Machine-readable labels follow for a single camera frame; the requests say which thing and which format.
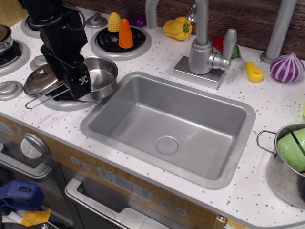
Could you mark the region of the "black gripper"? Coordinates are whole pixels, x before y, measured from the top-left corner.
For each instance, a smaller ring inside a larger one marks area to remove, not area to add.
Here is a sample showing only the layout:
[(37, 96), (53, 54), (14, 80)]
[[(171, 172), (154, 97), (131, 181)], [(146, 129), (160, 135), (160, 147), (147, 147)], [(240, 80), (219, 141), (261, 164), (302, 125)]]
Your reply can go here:
[(42, 45), (41, 52), (59, 81), (65, 83), (71, 95), (79, 99), (92, 91), (90, 73), (81, 55), (82, 44)]

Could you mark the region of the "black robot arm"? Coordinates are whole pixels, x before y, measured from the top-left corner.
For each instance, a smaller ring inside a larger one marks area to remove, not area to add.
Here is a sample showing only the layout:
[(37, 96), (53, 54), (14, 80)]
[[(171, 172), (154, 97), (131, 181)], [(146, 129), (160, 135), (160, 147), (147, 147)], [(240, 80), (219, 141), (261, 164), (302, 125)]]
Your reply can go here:
[(75, 6), (63, 0), (21, 0), (29, 24), (43, 41), (41, 53), (59, 81), (79, 99), (91, 92), (91, 80), (81, 49), (88, 42), (85, 17)]

